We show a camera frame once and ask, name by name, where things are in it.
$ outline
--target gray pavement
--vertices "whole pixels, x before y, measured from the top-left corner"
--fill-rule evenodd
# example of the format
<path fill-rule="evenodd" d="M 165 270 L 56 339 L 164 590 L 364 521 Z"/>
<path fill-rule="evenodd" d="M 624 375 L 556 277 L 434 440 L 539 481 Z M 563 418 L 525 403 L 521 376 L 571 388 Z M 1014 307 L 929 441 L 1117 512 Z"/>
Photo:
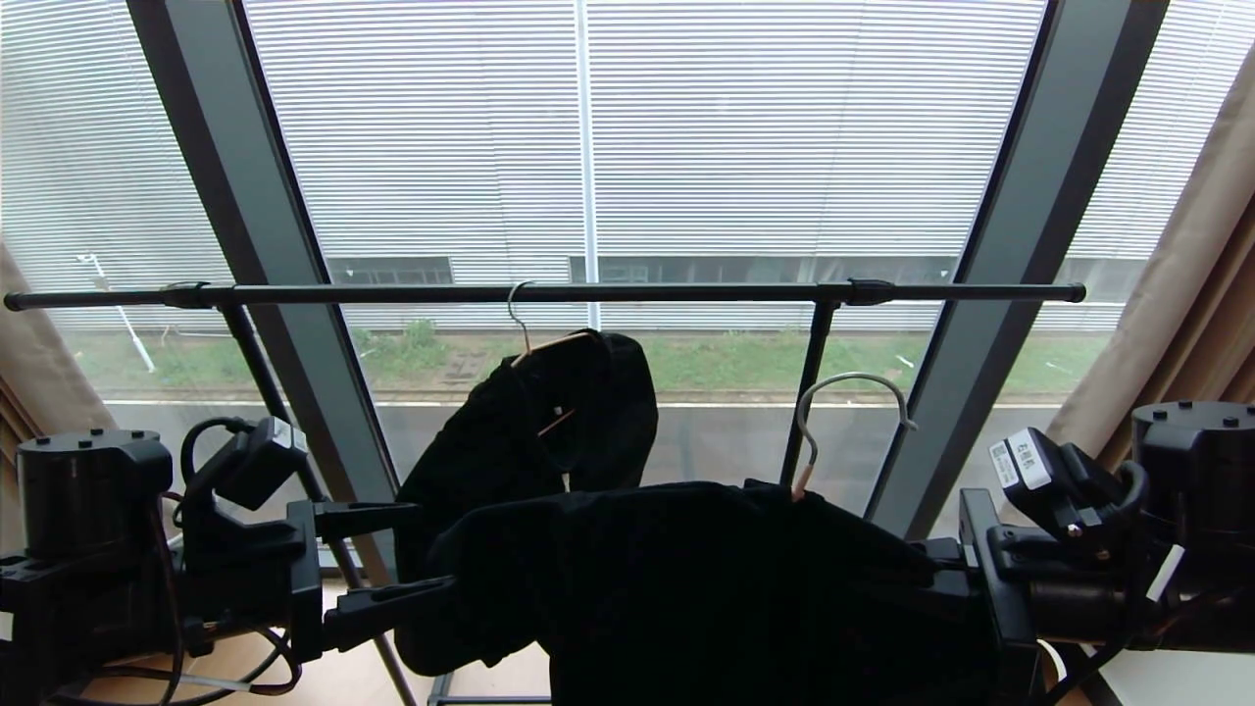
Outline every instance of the gray pavement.
<path fill-rule="evenodd" d="M 230 415 L 250 419 L 264 415 L 260 406 L 248 405 L 118 404 L 110 405 L 110 410 L 123 428 L 161 433 L 176 454 L 186 430 L 205 418 Z M 453 411 L 453 408 L 379 409 L 384 438 L 403 479 Z M 786 408 L 664 408 L 659 414 L 658 440 L 644 483 L 709 480 L 739 485 L 747 478 L 778 480 L 791 414 Z M 989 488 L 999 497 L 985 449 L 1025 426 L 1044 429 L 1053 415 L 1052 409 L 995 409 L 956 488 Z M 811 489 L 831 503 L 861 513 L 871 495 L 895 424 L 896 411 L 891 409 L 816 409 L 811 428 L 820 443 L 820 463 Z M 222 438 L 212 434 L 207 434 L 198 445 L 200 463 L 221 443 Z M 274 502 L 286 503 L 299 498 L 299 485 L 290 482 Z M 955 532 L 958 504 L 955 494 L 951 494 L 935 534 L 953 535 Z"/>

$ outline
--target black jacket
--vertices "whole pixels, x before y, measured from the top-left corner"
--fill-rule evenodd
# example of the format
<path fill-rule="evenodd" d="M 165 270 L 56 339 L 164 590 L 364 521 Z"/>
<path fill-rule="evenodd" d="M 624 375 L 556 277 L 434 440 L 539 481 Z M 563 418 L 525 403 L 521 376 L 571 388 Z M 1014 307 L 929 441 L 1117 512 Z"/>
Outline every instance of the black jacket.
<path fill-rule="evenodd" d="M 418 579 L 435 537 L 477 508 L 563 493 L 563 474 L 571 490 L 640 485 L 658 434 L 644 351 L 626 335 L 579 332 L 517 369 L 502 361 L 419 458 L 397 497 L 423 507 L 420 525 L 395 533 L 402 582 Z"/>
<path fill-rule="evenodd" d="M 979 703 L 979 622 L 895 598 L 937 569 L 777 485 L 560 495 L 476 510 L 441 535 L 427 571 L 453 577 L 447 594 L 397 645 L 439 675 L 538 642 L 558 706 Z"/>

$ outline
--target clothing rack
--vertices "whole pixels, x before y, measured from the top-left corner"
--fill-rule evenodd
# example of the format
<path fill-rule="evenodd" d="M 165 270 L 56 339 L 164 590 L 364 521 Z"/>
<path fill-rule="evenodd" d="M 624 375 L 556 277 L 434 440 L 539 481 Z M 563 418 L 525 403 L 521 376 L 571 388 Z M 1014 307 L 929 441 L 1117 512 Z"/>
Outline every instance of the clothing rack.
<path fill-rule="evenodd" d="M 797 400 L 816 384 L 823 360 L 823 346 L 832 329 L 832 316 L 842 305 L 870 306 L 894 300 L 909 301 L 1082 301 L 1083 283 L 932 283 L 897 285 L 873 278 L 851 278 L 842 282 L 784 282 L 784 283 L 528 283 L 513 285 L 212 285 L 205 281 L 184 281 L 163 288 L 129 291 L 58 291 L 10 292 L 4 297 L 13 311 L 26 308 L 70 308 L 93 306 L 161 305 L 178 308 L 217 308 L 226 319 L 231 335 L 240 345 L 240 352 L 248 366 L 257 391 L 274 418 L 291 421 L 284 406 L 279 385 L 275 382 L 261 346 L 254 335 L 246 306 L 271 303 L 491 303 L 506 301 L 576 302 L 576 301 L 794 301 L 811 302 L 809 337 L 802 375 L 798 381 Z M 802 410 L 802 419 L 809 409 Z M 781 483 L 792 485 L 802 434 L 789 418 L 788 441 L 781 468 Z M 318 478 L 309 465 L 299 469 L 301 487 L 311 502 L 325 503 Z M 341 542 L 328 543 L 335 563 L 344 574 L 349 588 L 361 588 L 361 577 L 353 563 L 348 547 Z M 389 677 L 402 701 L 415 703 L 405 682 L 400 665 L 392 647 L 382 636 L 375 640 Z M 547 703 L 547 697 L 451 696 L 453 675 L 437 677 L 428 697 L 428 706 L 449 703 Z"/>

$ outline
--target beige curtain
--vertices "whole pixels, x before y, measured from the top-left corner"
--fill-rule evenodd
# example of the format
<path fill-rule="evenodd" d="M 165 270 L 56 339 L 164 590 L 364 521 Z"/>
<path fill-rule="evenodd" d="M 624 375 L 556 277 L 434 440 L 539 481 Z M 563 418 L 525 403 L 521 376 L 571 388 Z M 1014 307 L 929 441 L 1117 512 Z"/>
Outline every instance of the beige curtain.
<path fill-rule="evenodd" d="M 1255 401 L 1255 49 L 1234 80 L 1114 335 L 1050 424 L 1108 469 L 1135 408 Z"/>
<path fill-rule="evenodd" d="M 28 288 L 0 240 L 0 293 Z M 18 444 L 92 428 L 113 429 L 113 418 L 48 312 L 0 306 L 0 552 L 24 545 L 14 468 Z"/>

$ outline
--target hanger hook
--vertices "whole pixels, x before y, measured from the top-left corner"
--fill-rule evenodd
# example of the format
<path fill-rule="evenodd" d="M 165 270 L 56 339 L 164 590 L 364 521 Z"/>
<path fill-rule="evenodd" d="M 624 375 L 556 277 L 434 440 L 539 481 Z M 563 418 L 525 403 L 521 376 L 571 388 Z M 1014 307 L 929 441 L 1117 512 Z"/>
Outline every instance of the hanger hook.
<path fill-rule="evenodd" d="M 522 288 L 525 283 L 536 283 L 536 281 L 528 278 L 510 287 L 510 295 L 506 296 L 506 312 L 510 313 L 510 317 L 513 319 L 516 324 L 518 324 L 518 327 L 523 329 L 523 350 L 526 350 L 525 356 L 531 356 L 532 339 L 527 334 L 527 324 L 525 324 L 523 319 L 520 319 L 518 313 L 515 312 L 515 292 Z"/>
<path fill-rule="evenodd" d="M 806 443 L 811 446 L 811 459 L 806 463 L 806 469 L 802 470 L 802 475 L 798 477 L 797 485 L 793 487 L 793 500 L 798 500 L 806 493 L 806 484 L 811 480 L 811 473 L 814 472 L 814 463 L 820 459 L 820 445 L 814 443 L 814 435 L 812 435 L 809 428 L 806 426 L 806 410 L 811 408 L 811 399 L 814 398 L 816 393 L 835 382 L 845 380 L 870 380 L 885 386 L 897 400 L 897 424 L 907 430 L 920 429 L 919 425 L 911 421 L 910 415 L 906 413 L 906 395 L 902 394 L 902 389 L 897 387 L 894 381 L 884 376 L 855 371 L 821 380 L 820 382 L 806 389 L 802 398 L 798 398 L 797 408 L 793 410 L 793 419 L 797 423 L 797 429 L 802 433 Z"/>

